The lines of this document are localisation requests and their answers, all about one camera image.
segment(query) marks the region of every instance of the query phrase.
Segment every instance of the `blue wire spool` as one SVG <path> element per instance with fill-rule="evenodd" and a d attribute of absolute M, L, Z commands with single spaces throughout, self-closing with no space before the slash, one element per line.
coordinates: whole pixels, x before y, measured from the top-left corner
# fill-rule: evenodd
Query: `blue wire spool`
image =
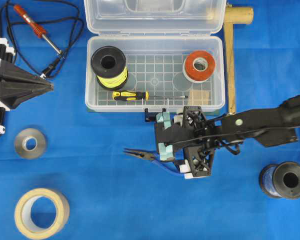
<path fill-rule="evenodd" d="M 267 165 L 260 172 L 259 185 L 271 198 L 300 198 L 300 164 L 287 161 Z"/>

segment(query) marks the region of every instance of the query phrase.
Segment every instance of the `black mounting bracket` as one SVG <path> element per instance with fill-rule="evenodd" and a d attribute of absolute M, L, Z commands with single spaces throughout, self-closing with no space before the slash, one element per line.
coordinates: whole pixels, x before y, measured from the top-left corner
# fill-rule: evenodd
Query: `black mounting bracket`
<path fill-rule="evenodd" d="M 144 119 L 145 119 L 145 122 L 155 122 L 156 121 L 156 116 L 159 114 L 159 112 L 149 112 L 149 109 L 146 108 L 144 109 Z"/>

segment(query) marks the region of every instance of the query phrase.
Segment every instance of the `red tape roll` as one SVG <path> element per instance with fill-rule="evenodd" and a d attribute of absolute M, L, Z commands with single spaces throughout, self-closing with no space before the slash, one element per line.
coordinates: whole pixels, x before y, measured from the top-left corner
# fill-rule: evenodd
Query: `red tape roll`
<path fill-rule="evenodd" d="M 186 75 L 193 81 L 203 82 L 213 74 L 215 61 L 211 54 L 206 51 L 194 51 L 185 60 L 184 70 Z"/>

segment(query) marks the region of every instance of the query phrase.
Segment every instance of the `wooden mallet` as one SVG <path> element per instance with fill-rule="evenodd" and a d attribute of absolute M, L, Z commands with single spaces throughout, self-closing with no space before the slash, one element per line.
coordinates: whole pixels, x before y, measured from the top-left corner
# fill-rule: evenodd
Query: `wooden mallet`
<path fill-rule="evenodd" d="M 234 114 L 235 107 L 235 81 L 234 81 L 234 52 L 233 52 L 233 25 L 250 24 L 253 21 L 253 8 L 232 7 L 227 5 L 224 16 L 224 39 L 226 50 L 226 71 L 228 83 L 228 112 Z"/>

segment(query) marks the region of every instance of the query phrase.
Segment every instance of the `screwdriver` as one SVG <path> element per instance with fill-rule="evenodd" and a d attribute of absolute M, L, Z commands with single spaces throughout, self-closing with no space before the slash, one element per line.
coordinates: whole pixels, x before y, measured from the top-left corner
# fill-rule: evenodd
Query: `screwdriver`
<path fill-rule="evenodd" d="M 38 38 L 43 38 L 47 43 L 60 55 L 62 51 L 46 36 L 46 30 L 41 26 L 34 22 L 27 12 L 18 4 L 14 6 L 14 10 L 24 19 L 24 21 L 31 26 L 35 35 Z"/>
<path fill-rule="evenodd" d="M 114 91 L 112 93 L 112 98 L 113 100 L 116 101 L 134 101 L 134 100 L 148 100 L 149 98 L 171 98 L 171 99 L 187 99 L 188 96 L 155 96 L 155 95 L 149 95 L 148 91 L 125 91 L 125 90 L 120 90 L 120 91 Z"/>

